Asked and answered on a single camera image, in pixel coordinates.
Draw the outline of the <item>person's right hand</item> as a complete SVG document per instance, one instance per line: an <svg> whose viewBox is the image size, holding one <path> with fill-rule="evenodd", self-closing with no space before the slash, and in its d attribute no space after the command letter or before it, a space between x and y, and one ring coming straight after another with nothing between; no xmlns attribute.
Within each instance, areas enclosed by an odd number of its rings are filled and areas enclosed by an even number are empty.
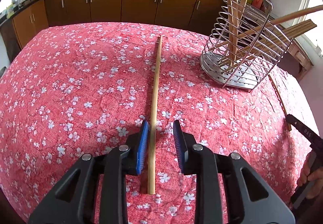
<svg viewBox="0 0 323 224"><path fill-rule="evenodd" d="M322 180L323 180L322 167L318 168L313 173L310 173L309 158L306 158L303 164L303 167L301 169L300 176L297 180L297 186L302 186L307 181L314 181L314 185L307 192L306 199L313 199L320 194L323 187Z"/></svg>

